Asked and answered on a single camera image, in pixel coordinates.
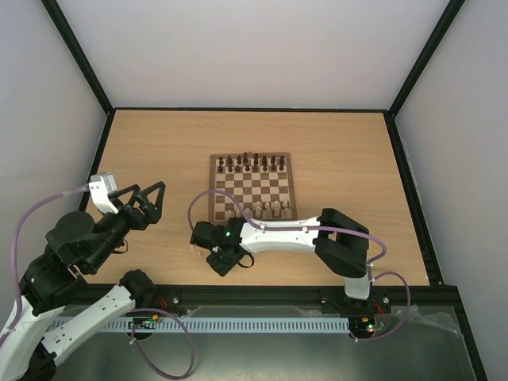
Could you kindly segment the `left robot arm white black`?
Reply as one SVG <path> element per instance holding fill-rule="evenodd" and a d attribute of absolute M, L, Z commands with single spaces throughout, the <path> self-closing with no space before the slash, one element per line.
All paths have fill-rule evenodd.
<path fill-rule="evenodd" d="M 51 336 L 48 327 L 123 244 L 133 230 L 159 222 L 164 182 L 142 190 L 136 184 L 118 189 L 103 179 L 78 188 L 89 191 L 102 214 L 99 221 L 85 211 L 62 216 L 46 235 L 44 252 L 24 275 L 15 275 L 17 297 L 1 332 L 3 380 L 50 380 L 56 369 L 107 322 L 151 304 L 156 286 L 142 271 L 128 271 L 113 288 L 67 326 Z"/>

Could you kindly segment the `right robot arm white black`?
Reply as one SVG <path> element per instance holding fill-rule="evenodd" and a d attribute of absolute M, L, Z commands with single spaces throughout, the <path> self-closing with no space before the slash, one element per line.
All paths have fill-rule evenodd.
<path fill-rule="evenodd" d="M 365 310 L 374 301 L 367 270 L 369 230 L 338 210 L 324 208 L 317 217 L 297 221 L 231 217 L 226 225 L 196 223 L 192 245 L 210 252 L 206 261 L 220 276 L 259 252 L 310 252 L 344 279 L 348 305 Z"/>

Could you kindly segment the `wooden chess board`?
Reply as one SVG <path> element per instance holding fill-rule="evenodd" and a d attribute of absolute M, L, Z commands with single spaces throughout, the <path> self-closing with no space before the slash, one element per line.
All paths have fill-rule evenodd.
<path fill-rule="evenodd" d="M 220 192 L 209 196 L 208 217 L 214 224 L 224 225 L 227 222 L 228 211 L 234 212 L 234 217 L 241 214 L 238 210 L 249 208 L 252 218 L 264 221 L 292 221 L 297 217 L 297 206 L 294 195 L 291 154 L 288 152 L 247 152 L 250 171 L 245 171 L 243 152 L 219 153 L 210 157 L 210 188 Z M 267 166 L 262 165 L 263 155 L 267 157 Z M 275 155 L 276 166 L 272 167 L 271 157 Z M 233 165 L 228 166 L 227 157 L 231 156 Z M 236 173 L 237 156 L 241 156 L 241 172 Z M 281 171 L 280 156 L 285 157 L 285 165 Z M 256 218 L 256 203 L 262 202 L 262 214 Z M 279 201 L 279 218 L 273 217 L 273 202 Z M 288 207 L 283 208 L 283 201 L 288 201 Z M 265 202 L 270 202 L 271 209 L 265 209 Z M 282 210 L 291 212 L 290 218 L 282 217 Z"/>

